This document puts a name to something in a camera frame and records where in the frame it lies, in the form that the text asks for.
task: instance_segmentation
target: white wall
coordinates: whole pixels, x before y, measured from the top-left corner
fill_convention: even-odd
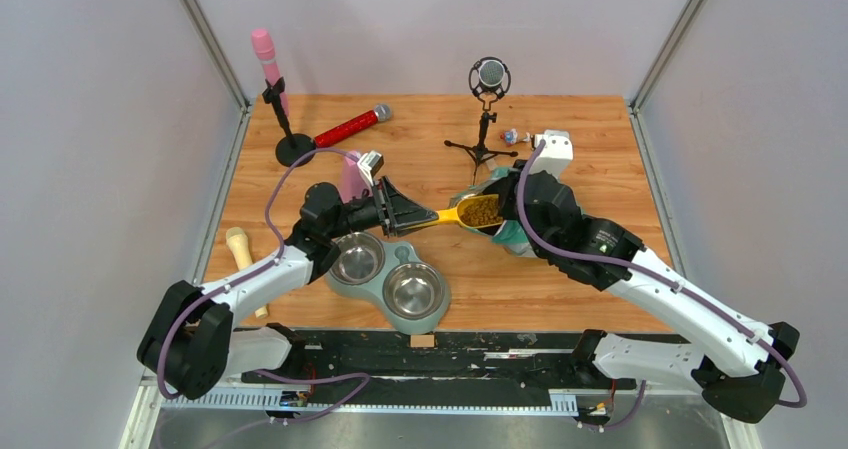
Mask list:
[[[200,0],[242,87],[267,27],[291,92],[460,93],[501,57],[515,94],[632,96],[686,0]]]
[[[0,0],[0,447],[113,448],[237,110],[178,0]]]
[[[766,449],[848,438],[846,55],[848,0],[708,0],[644,111],[692,279],[801,331]]]

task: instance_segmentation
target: colorful figurine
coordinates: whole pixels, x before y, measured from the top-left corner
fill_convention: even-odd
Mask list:
[[[513,127],[508,131],[504,131],[501,133],[501,139],[506,143],[507,146],[512,146],[518,144],[519,142],[530,142],[530,133],[525,132],[525,137],[522,139],[518,138],[518,131]]]

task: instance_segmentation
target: grey bowl holder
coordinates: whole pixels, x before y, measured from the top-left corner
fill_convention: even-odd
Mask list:
[[[418,257],[418,254],[415,252],[415,248],[412,247],[412,244],[408,242],[385,241],[380,241],[380,243],[383,245],[383,251],[386,259],[383,264],[383,269],[381,269],[380,272],[377,273],[377,275],[370,281],[357,285],[346,284],[338,280],[332,272],[328,272],[326,275],[327,285],[330,286],[330,289],[332,289],[333,292],[340,296],[362,299],[370,302],[380,309],[383,316],[385,316],[385,318],[389,321],[389,324],[391,324],[398,332],[409,335],[432,332],[439,324],[442,316],[444,316],[445,312],[447,312],[448,306],[450,306],[451,293],[447,281],[445,281],[442,274],[436,270],[435,267],[427,264]],[[418,320],[404,319],[398,316],[386,306],[385,302],[383,302],[383,281],[385,281],[386,277],[394,268],[408,262],[420,262],[433,268],[435,273],[438,275],[444,292],[442,303],[435,312]]]

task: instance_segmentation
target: double pet bowl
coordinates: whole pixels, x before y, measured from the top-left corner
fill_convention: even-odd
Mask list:
[[[336,244],[341,256],[326,278],[334,292],[374,304],[404,334],[436,328],[450,305],[450,289],[412,245],[383,242],[367,232],[348,234]]]

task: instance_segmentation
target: yellow scoop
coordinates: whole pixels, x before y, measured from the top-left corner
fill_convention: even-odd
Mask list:
[[[482,229],[484,227],[497,226],[503,222],[503,219],[498,218],[495,222],[483,223],[478,225],[470,225],[466,222],[470,220],[474,220],[479,218],[478,215],[474,214],[474,207],[478,204],[493,204],[495,205],[498,200],[497,194],[488,194],[485,196],[471,196],[466,197],[465,199],[459,201],[459,204],[456,207],[451,207],[450,209],[444,209],[441,211],[436,211],[436,214],[439,215],[439,218],[435,221],[425,222],[424,224],[420,224],[414,226],[415,229],[419,229],[422,227],[435,226],[436,224],[448,224],[448,223],[457,223],[462,227],[468,229]]]

